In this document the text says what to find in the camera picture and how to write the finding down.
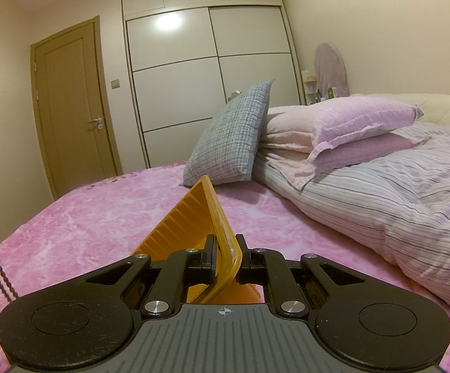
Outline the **bottles on shelf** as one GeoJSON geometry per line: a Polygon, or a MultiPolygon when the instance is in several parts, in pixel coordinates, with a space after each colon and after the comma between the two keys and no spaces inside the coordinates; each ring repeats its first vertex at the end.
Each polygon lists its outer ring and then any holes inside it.
{"type": "Polygon", "coordinates": [[[323,90],[318,85],[318,80],[314,73],[310,73],[308,70],[302,70],[301,75],[307,104],[316,104],[337,97],[336,88],[328,87],[326,90],[323,90]]]}

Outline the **pink floral blanket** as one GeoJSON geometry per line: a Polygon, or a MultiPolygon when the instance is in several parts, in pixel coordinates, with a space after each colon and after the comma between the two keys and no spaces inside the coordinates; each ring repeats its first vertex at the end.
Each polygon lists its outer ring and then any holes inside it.
{"type": "MultiPolygon", "coordinates": [[[[183,166],[141,170],[71,191],[0,243],[0,264],[25,295],[129,256],[186,194],[183,166]]],[[[255,181],[216,188],[232,230],[250,247],[298,259],[317,253],[425,295],[425,289],[373,250],[309,219],[255,181]]]]}

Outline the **pink pillow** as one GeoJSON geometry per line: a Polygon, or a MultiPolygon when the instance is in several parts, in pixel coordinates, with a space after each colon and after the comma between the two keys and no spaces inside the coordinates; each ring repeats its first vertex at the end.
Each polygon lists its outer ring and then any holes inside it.
{"type": "Polygon", "coordinates": [[[262,148],[258,151],[257,157],[279,171],[296,190],[302,190],[321,173],[367,163],[394,152],[420,146],[429,139],[427,135],[405,137],[390,132],[324,150],[312,160],[308,159],[307,153],[287,149],[262,148]]]}
{"type": "Polygon", "coordinates": [[[300,152],[312,161],[326,150],[411,126],[422,116],[417,105],[364,96],[275,107],[268,111],[259,146],[300,152]]]}

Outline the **orange plastic tray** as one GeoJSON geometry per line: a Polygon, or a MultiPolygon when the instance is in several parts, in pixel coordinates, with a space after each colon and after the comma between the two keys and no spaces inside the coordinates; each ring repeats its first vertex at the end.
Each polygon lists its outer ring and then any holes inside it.
{"type": "Polygon", "coordinates": [[[214,235],[218,241],[217,271],[212,284],[189,288],[187,301],[194,304],[261,303],[262,294],[255,285],[240,285],[236,281],[243,253],[206,175],[154,227],[134,253],[146,253],[152,260],[162,261],[179,250],[203,250],[209,235],[214,235]]]}

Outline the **light switch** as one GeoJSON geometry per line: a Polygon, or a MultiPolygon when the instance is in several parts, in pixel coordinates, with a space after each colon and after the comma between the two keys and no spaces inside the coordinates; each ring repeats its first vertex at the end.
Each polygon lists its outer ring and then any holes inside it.
{"type": "Polygon", "coordinates": [[[112,89],[118,89],[120,86],[120,80],[119,79],[112,80],[110,82],[110,85],[112,89]]]}

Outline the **lower pink pillow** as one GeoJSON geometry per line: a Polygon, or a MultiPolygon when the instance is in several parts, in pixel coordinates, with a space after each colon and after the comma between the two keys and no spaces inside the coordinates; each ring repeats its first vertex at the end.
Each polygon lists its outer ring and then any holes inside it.
{"type": "Polygon", "coordinates": [[[296,190],[302,190],[321,173],[367,163],[394,152],[420,146],[429,139],[427,135],[405,137],[390,132],[324,150],[312,160],[308,159],[307,153],[287,149],[262,148],[258,151],[257,157],[279,171],[296,190]]]}

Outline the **brown wooden door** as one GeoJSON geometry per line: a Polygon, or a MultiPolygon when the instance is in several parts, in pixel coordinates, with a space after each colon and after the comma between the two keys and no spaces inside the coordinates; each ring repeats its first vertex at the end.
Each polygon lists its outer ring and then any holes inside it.
{"type": "Polygon", "coordinates": [[[33,43],[30,66],[39,148],[53,198],[120,175],[103,71],[100,18],[33,43]]]}

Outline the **grey checked cushion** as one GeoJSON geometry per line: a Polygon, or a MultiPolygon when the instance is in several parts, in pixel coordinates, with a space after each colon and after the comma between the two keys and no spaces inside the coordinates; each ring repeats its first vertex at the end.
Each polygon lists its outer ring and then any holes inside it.
{"type": "Polygon", "coordinates": [[[215,185],[250,181],[273,83],[267,80],[245,89],[218,112],[186,163],[184,186],[191,187],[204,175],[215,185]]]}

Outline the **white sliding wardrobe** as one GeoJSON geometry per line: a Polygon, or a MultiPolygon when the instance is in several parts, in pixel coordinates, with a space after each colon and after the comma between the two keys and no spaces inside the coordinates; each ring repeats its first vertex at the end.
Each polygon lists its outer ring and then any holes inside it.
{"type": "Polygon", "coordinates": [[[282,0],[121,0],[147,167],[186,160],[238,92],[272,80],[270,105],[303,103],[282,0]]]}

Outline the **mauve covered chair back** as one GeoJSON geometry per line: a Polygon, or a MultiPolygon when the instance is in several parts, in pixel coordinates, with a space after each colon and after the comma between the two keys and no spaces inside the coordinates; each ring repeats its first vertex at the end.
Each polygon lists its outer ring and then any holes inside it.
{"type": "Polygon", "coordinates": [[[326,90],[336,88],[337,97],[350,95],[347,69],[339,51],[330,43],[321,43],[315,50],[314,69],[318,85],[326,90]]]}

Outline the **upper pink pillow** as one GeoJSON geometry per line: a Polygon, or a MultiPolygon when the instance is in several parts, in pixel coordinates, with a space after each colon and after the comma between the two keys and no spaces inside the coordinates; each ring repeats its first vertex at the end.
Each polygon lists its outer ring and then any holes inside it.
{"type": "Polygon", "coordinates": [[[326,150],[411,126],[422,116],[417,105],[364,96],[275,107],[268,111],[259,146],[300,152],[312,161],[326,150]]]}

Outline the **striped duvet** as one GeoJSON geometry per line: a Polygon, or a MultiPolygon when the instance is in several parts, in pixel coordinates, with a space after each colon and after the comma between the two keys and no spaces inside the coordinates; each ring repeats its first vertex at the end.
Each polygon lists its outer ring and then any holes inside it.
{"type": "Polygon", "coordinates": [[[417,122],[398,132],[424,143],[322,173],[302,190],[263,154],[256,157],[253,176],[450,306],[450,127],[417,122]]]}

